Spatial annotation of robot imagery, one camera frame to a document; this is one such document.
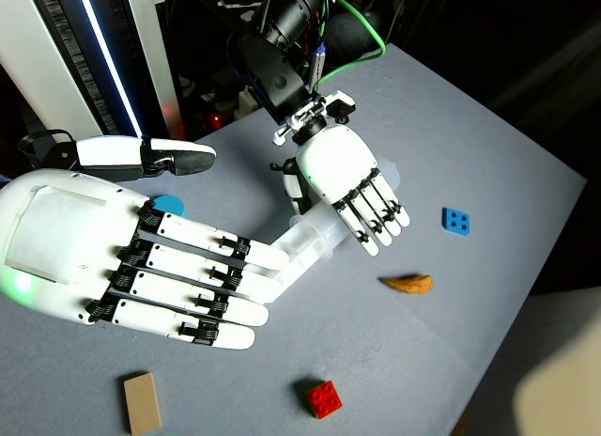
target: gray table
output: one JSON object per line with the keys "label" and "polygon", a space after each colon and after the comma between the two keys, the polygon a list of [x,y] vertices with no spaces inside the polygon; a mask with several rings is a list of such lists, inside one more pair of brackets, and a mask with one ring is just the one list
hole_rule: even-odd
{"label": "gray table", "polygon": [[[152,371],[157,434],[447,434],[526,298],[585,180],[401,51],[325,87],[357,101],[350,126],[397,162],[411,226],[378,257],[347,239],[270,306],[247,351],[212,350],[109,323],[84,327],[0,298],[2,434],[124,434],[119,378]],[[140,180],[147,195],[184,199],[191,218],[263,241],[291,211],[269,162],[264,111],[206,139],[219,152],[201,176]],[[441,208],[470,213],[445,231]],[[408,296],[377,278],[430,273]],[[345,408],[319,421],[302,391],[336,383]]]}

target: red block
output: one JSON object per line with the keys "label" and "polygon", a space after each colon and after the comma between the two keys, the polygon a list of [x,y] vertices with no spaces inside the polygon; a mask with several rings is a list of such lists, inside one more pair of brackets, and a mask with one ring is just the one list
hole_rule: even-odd
{"label": "red block", "polygon": [[338,397],[334,383],[326,381],[308,393],[309,402],[318,419],[332,414],[342,408],[342,401]]}

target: white plastic tube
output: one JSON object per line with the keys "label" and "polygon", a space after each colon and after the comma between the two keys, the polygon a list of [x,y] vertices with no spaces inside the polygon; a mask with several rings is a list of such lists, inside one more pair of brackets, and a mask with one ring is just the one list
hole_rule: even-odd
{"label": "white plastic tube", "polygon": [[[378,160],[378,167],[393,190],[400,178],[396,165],[386,159]],[[271,244],[290,256],[289,264],[274,272],[247,266],[248,270],[271,277],[278,285],[278,293],[267,303],[273,303],[282,293],[299,279],[320,259],[329,259],[333,249],[343,241],[350,231],[332,206],[320,201],[304,215],[290,219],[290,229]]]}

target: white light strip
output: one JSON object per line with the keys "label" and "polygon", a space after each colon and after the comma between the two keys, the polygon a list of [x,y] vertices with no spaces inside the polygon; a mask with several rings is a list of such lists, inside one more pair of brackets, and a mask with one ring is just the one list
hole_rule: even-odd
{"label": "white light strip", "polygon": [[111,72],[111,76],[113,76],[113,81],[115,82],[116,89],[119,92],[119,96],[121,97],[121,101],[125,106],[125,110],[128,113],[128,117],[130,117],[131,125],[133,126],[133,130],[138,138],[142,138],[142,131],[140,130],[140,125],[138,124],[138,120],[135,118],[133,114],[133,109],[131,108],[130,100],[128,99],[128,95],[125,93],[125,88],[123,88],[123,84],[121,83],[121,79],[119,78],[119,74],[116,72],[115,62],[111,57],[111,53],[109,52],[109,47],[104,40],[104,35],[100,30],[100,25],[98,24],[98,20],[96,19],[96,14],[94,13],[94,9],[92,8],[92,3],[90,0],[82,0],[82,4],[84,4],[85,13],[87,13],[87,19],[92,24],[92,29],[94,30],[94,35],[96,35],[96,40],[100,46],[100,50],[102,51],[102,55],[104,55],[104,60],[106,61],[107,67],[109,67],[109,71]]}

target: smartphone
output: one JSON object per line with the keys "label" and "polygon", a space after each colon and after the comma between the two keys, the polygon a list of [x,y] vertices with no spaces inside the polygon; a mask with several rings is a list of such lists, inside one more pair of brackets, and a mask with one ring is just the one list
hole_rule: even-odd
{"label": "smartphone", "polygon": [[218,6],[225,8],[256,7],[261,5],[261,0],[219,0]]}

